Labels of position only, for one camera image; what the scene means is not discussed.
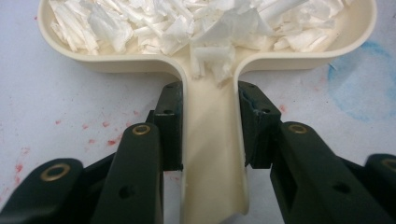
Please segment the clamp jaw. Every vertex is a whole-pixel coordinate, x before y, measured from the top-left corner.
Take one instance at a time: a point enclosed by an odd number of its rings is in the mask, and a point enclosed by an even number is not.
[[[116,153],[83,168],[58,159],[14,191],[0,223],[163,223],[163,171],[182,170],[182,84],[163,88]],[[257,86],[239,82],[246,166],[271,169],[286,223],[395,223],[396,157],[364,167],[337,157],[309,126],[280,120]]]

